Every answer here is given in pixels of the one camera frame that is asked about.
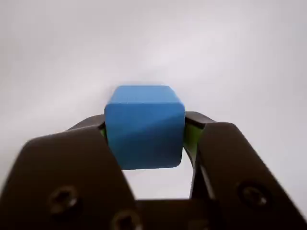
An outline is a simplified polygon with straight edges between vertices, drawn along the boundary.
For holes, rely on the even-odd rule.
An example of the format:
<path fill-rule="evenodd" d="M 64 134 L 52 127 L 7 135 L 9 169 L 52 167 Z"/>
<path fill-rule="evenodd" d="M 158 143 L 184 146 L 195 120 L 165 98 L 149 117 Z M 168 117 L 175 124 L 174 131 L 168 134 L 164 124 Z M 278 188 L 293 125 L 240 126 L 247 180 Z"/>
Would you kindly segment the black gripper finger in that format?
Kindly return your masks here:
<path fill-rule="evenodd" d="M 185 114 L 184 148 L 212 230 L 304 230 L 289 196 L 238 129 L 198 112 Z"/>
<path fill-rule="evenodd" d="M 3 230 L 139 230 L 134 196 L 103 115 L 28 141 L 0 196 Z"/>

